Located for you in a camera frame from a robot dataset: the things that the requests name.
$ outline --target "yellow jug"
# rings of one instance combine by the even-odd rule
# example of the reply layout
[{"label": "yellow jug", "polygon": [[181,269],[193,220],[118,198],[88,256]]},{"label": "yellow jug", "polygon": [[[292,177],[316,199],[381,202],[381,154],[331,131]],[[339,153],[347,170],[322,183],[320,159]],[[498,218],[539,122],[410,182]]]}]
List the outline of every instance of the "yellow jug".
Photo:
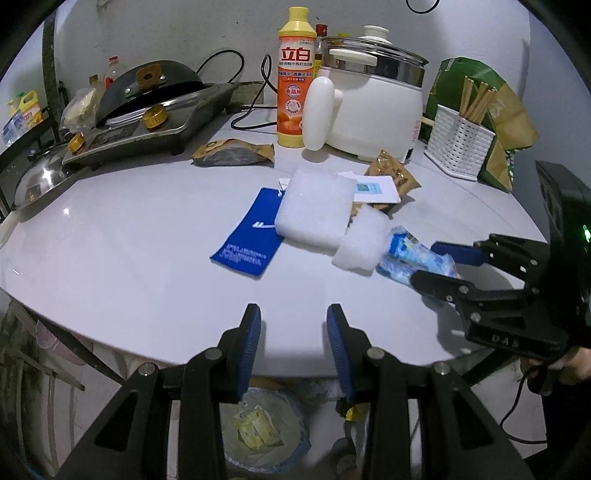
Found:
[{"label": "yellow jug", "polygon": [[21,98],[19,108],[25,120],[27,130],[30,130],[35,125],[43,122],[43,113],[41,112],[41,107],[39,106],[39,101],[37,99],[37,92],[35,90],[31,90]]}]

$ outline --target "blue card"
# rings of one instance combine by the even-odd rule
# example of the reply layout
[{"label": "blue card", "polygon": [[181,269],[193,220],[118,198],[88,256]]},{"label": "blue card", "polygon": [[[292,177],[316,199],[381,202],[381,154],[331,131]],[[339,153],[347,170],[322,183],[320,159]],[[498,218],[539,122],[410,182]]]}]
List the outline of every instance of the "blue card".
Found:
[{"label": "blue card", "polygon": [[282,199],[279,190],[261,189],[240,225],[210,259],[260,277],[283,241],[275,231],[275,217]]}]

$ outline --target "white round table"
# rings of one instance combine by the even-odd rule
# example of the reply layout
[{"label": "white round table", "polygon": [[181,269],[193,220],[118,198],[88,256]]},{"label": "white round table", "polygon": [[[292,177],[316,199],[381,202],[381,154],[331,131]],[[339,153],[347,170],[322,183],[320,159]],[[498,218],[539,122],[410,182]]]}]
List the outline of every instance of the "white round table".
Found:
[{"label": "white round table", "polygon": [[[265,115],[256,112],[248,122],[258,124]],[[275,141],[273,133],[237,132],[229,119],[223,122],[202,132],[183,155],[107,165],[36,215],[20,212],[0,242],[0,288],[73,332],[174,364],[216,345],[246,305],[258,303],[264,325],[257,375],[334,375],[325,324],[331,303],[340,303],[352,326],[403,362],[429,364],[479,348],[463,338],[452,306],[376,272],[363,277],[340,270],[327,255],[288,242],[258,280],[211,262],[260,188],[277,187],[303,164],[360,174],[367,168],[329,147],[309,152],[276,143],[275,168],[191,165],[190,154],[205,141]],[[408,165],[422,188],[394,209],[392,226],[404,226],[426,245],[471,244],[490,233],[543,240],[510,194],[447,177],[423,149],[418,142]],[[521,285],[488,265],[460,272],[480,287]]]}]

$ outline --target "stove knob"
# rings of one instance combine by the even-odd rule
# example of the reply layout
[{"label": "stove knob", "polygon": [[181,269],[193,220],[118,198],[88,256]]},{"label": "stove knob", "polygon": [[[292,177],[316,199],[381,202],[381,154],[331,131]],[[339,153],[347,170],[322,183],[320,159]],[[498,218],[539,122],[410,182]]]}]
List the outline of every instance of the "stove knob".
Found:
[{"label": "stove knob", "polygon": [[77,153],[84,145],[84,141],[84,136],[81,133],[74,135],[74,138],[68,142],[68,150],[70,150],[72,154]]},{"label": "stove knob", "polygon": [[166,121],[167,118],[168,113],[166,112],[166,108],[164,108],[162,105],[154,105],[153,107],[146,110],[142,115],[144,125],[148,129],[159,127]]}]

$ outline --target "snack packet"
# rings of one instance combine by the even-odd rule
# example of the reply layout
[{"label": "snack packet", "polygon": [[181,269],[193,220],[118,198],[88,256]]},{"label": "snack packet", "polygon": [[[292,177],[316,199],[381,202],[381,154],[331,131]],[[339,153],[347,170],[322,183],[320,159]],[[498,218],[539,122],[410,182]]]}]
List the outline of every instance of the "snack packet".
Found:
[{"label": "snack packet", "polygon": [[217,140],[199,147],[193,154],[196,167],[234,167],[275,160],[272,144],[256,145],[236,138]]},{"label": "snack packet", "polygon": [[[382,150],[376,160],[374,160],[368,169],[365,171],[367,176],[389,175],[394,179],[394,184],[398,190],[398,195],[403,199],[405,195],[412,189],[419,188],[421,185],[413,175],[402,165],[396,158],[390,155],[385,150]],[[361,207],[361,203],[354,203],[351,209],[351,217],[357,215],[357,211]],[[371,204],[375,209],[381,212],[388,213],[393,203],[373,203]]]}]

